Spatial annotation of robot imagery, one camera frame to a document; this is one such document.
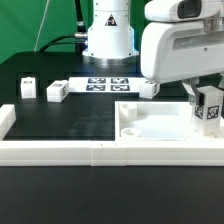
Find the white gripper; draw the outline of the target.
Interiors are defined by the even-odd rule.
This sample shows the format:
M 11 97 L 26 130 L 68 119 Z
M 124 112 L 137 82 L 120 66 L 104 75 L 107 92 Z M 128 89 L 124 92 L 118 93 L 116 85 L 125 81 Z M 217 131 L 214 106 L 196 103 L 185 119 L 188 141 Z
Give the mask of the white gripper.
M 203 106 L 197 77 L 224 72 L 224 0 L 151 0 L 144 14 L 142 75 L 154 83 L 183 80 L 189 104 Z

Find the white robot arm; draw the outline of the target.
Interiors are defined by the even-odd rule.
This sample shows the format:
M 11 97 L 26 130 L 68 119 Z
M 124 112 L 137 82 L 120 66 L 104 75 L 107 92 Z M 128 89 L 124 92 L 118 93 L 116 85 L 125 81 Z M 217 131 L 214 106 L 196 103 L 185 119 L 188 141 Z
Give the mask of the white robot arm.
M 199 78 L 224 72 L 224 0 L 151 0 L 141 48 L 134 47 L 130 0 L 93 0 L 93 23 L 83 58 L 101 65 L 140 58 L 146 81 L 139 96 L 153 98 L 160 85 L 181 81 L 193 105 L 205 104 Z

